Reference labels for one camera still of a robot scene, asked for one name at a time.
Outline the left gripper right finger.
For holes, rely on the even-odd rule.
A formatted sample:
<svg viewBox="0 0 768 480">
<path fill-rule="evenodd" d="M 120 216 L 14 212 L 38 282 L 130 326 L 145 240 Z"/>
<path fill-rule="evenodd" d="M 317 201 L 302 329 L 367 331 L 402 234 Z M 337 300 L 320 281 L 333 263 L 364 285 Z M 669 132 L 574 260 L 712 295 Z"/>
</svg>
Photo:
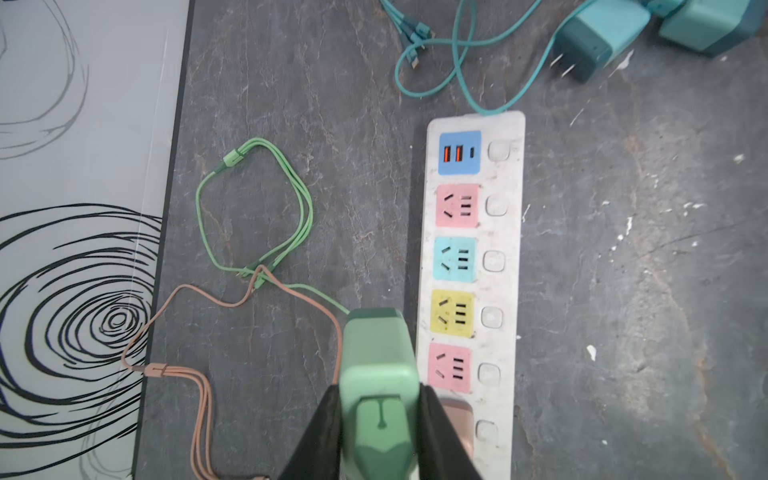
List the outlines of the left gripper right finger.
<svg viewBox="0 0 768 480">
<path fill-rule="evenodd" d="M 421 480 L 481 480 L 431 386 L 420 385 L 416 451 Z"/>
</svg>

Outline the pink charger plug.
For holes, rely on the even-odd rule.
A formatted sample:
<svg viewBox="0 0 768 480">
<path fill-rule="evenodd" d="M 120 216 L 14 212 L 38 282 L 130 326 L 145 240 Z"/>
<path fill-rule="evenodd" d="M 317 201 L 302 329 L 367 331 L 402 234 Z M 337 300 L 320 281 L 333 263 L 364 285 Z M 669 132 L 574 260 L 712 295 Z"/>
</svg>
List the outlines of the pink charger plug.
<svg viewBox="0 0 768 480">
<path fill-rule="evenodd" d="M 471 406 L 461 400 L 442 398 L 441 405 L 468 457 L 474 457 L 474 414 Z"/>
</svg>

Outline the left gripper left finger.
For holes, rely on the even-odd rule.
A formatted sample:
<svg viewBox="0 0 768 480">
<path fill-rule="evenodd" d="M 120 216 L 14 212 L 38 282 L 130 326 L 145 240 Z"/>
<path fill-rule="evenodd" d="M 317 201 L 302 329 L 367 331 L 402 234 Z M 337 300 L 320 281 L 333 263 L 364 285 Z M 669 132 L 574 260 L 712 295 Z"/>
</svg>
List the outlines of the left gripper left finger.
<svg viewBox="0 0 768 480">
<path fill-rule="evenodd" d="M 342 452 L 342 408 L 338 385 L 323 395 L 279 480 L 338 480 Z"/>
</svg>

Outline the white multicolour power strip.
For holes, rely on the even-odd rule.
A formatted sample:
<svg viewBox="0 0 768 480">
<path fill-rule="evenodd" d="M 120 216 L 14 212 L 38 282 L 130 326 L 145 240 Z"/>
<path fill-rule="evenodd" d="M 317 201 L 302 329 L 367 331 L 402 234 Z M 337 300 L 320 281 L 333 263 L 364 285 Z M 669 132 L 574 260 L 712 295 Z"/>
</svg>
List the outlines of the white multicolour power strip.
<svg viewBox="0 0 768 480">
<path fill-rule="evenodd" d="M 511 475 L 525 128 L 519 111 L 427 128 L 417 365 L 471 406 L 484 479 Z"/>
</svg>

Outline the light green charger plug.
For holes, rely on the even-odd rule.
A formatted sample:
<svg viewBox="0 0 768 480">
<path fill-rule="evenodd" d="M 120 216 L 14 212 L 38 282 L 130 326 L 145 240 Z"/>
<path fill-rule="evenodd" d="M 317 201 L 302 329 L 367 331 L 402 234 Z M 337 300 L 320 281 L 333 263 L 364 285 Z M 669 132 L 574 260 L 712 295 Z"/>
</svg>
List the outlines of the light green charger plug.
<svg viewBox="0 0 768 480">
<path fill-rule="evenodd" d="M 346 478 L 408 478 L 416 462 L 420 379 L 399 310 L 350 312 L 343 330 L 339 388 Z"/>
</svg>

